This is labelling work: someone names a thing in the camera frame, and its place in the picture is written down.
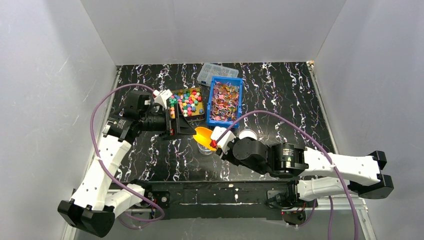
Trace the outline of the yellow plastic scoop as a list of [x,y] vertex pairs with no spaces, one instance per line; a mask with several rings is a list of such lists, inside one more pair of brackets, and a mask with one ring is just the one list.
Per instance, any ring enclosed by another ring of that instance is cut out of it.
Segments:
[[209,128],[198,126],[195,129],[193,139],[200,145],[206,148],[211,148],[211,135],[213,131]]

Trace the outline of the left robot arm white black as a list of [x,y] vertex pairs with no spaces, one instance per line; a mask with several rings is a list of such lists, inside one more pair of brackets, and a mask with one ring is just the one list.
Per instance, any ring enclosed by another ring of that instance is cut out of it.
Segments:
[[69,200],[58,205],[57,211],[70,226],[102,238],[119,215],[147,200],[152,188],[142,180],[133,180],[110,196],[107,193],[121,161],[141,133],[159,132],[164,140],[195,135],[181,109],[171,109],[173,96],[169,89],[133,90],[127,94],[123,109],[108,117],[98,152],[83,181]]

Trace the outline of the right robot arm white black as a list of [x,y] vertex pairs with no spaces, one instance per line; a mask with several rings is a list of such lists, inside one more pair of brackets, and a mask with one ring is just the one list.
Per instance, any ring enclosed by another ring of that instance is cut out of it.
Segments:
[[383,174],[383,151],[366,156],[323,153],[294,144],[266,145],[254,138],[213,140],[211,146],[222,160],[246,167],[260,175],[298,179],[289,198],[309,202],[321,197],[354,194],[363,199],[387,198],[394,190],[392,177]]

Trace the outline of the tin tray of star candies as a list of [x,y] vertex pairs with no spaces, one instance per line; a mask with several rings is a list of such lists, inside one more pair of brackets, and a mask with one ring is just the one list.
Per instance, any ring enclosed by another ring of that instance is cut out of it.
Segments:
[[171,97],[167,100],[172,118],[177,116],[180,109],[188,122],[203,121],[206,119],[204,97],[199,87],[172,90]]

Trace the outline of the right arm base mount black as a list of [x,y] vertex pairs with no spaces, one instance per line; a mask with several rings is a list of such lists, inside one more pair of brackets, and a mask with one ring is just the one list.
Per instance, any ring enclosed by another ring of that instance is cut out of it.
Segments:
[[307,203],[304,200],[299,200],[289,191],[269,190],[266,196],[265,205],[270,209],[279,210],[287,225],[298,227],[306,222]]

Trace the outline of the blue bin of lollipops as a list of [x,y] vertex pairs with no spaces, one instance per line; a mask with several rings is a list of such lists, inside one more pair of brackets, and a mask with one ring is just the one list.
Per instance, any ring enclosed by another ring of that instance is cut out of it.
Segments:
[[243,79],[213,76],[206,106],[206,124],[229,127],[242,115]]

